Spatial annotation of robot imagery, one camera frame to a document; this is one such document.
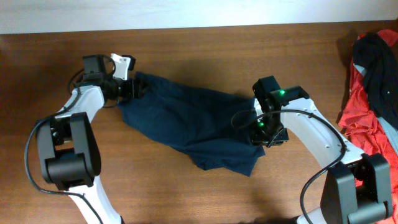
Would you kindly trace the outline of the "dark navy blue shorts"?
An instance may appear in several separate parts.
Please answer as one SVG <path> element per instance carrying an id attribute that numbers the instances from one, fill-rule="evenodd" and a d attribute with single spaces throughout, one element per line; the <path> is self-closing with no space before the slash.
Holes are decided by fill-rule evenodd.
<path id="1" fill-rule="evenodd" d="M 149 139 L 188 155 L 203 170 L 226 168 L 246 176 L 262 146 L 240 125 L 255 118 L 254 100 L 137 72 L 144 96 L 121 103 L 123 121 Z"/>

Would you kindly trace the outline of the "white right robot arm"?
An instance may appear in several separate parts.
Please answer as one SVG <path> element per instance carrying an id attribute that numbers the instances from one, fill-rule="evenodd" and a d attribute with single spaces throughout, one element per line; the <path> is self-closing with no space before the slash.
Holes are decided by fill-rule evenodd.
<path id="1" fill-rule="evenodd" d="M 282 89 L 273 76 L 252 87 L 257 117 L 249 125 L 254 145 L 279 146 L 293 132 L 321 169 L 300 193 L 302 214 L 294 223 L 377 223 L 393 214 L 390 166 L 380 153 L 367 155 L 349 142 L 315 106 L 301 87 Z M 322 174 L 320 206 L 306 211 L 304 195 Z"/>

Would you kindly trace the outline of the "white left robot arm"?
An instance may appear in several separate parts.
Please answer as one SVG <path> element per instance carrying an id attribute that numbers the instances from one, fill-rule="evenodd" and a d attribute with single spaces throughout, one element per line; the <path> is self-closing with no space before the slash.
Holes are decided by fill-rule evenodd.
<path id="1" fill-rule="evenodd" d="M 100 179 L 101 156 L 91 122 L 95 114 L 117 104 L 141 98 L 146 84 L 130 78 L 136 59 L 131 55 L 88 55 L 83 69 L 68 83 L 70 99 L 56 113 L 38 120 L 36 138 L 44 181 L 56 186 L 47 194 L 70 197 L 87 223 L 123 223 Z"/>

